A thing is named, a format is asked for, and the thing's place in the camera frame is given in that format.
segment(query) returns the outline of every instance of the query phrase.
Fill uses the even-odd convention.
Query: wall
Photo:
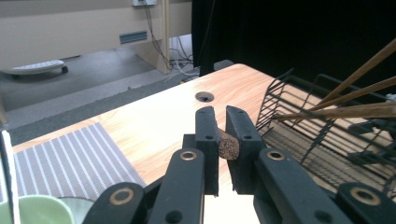
[[[150,12],[162,39],[162,0]],[[130,0],[0,1],[0,69],[113,49],[119,34],[143,30],[145,10]]]

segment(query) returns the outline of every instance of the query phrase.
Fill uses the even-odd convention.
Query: table surface
[[[91,119],[38,137],[14,147],[15,152],[100,122],[128,161],[147,184],[165,174],[169,160],[182,146],[183,134],[195,133],[195,111],[213,106],[216,120],[225,128],[227,105],[244,109],[253,123],[262,99],[274,79],[243,64],[235,64],[210,75],[162,91]],[[200,91],[215,99],[195,99]],[[252,196],[232,192],[226,160],[219,161],[219,197],[205,196],[205,223],[259,223]]]

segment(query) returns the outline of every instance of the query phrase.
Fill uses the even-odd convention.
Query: gray carpet
[[[183,77],[184,75],[182,74],[175,75],[168,79],[148,84],[147,86],[129,89],[128,91],[98,100],[94,103],[80,106],[78,108],[51,116],[49,118],[41,119],[15,129],[10,129],[8,131],[12,136],[12,145],[15,146],[17,144],[39,137],[43,134],[54,132],[76,122],[80,122],[84,119],[102,114],[122,105],[127,105],[136,100],[150,96],[151,94],[165,91],[180,84],[180,81]]]

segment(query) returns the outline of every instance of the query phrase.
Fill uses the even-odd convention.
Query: green bowl
[[[70,208],[48,195],[20,197],[21,224],[75,224]],[[2,224],[12,224],[7,202],[0,203]]]

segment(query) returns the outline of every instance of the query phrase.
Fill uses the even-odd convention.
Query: floor
[[[186,54],[191,55],[191,36],[181,36],[180,42]],[[176,38],[171,39],[171,59],[184,55],[178,44],[180,42]],[[165,75],[139,58],[134,53],[134,46],[89,53],[63,61],[69,70],[65,75],[60,69],[17,79],[0,73],[0,93],[8,119],[7,124],[1,125],[2,130],[19,128],[193,69],[188,64],[182,71],[175,68]]]

